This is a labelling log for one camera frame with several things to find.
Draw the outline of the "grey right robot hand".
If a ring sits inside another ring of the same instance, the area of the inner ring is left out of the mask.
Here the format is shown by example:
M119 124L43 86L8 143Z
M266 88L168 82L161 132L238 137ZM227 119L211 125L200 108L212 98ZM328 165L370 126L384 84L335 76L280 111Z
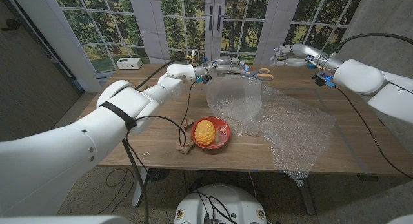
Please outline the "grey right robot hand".
M314 47L296 43L275 48L270 62L272 66L301 67L307 63L316 65L317 60L324 55L326 53Z

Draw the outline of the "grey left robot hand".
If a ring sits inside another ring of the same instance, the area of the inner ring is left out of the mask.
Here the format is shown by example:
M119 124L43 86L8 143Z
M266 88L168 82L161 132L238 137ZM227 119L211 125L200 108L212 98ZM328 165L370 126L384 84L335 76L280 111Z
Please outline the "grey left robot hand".
M213 77L223 77L226 74L244 75L249 71L249 66L242 59L234 57L220 57L211 62L206 62L202 69L200 78L206 83Z

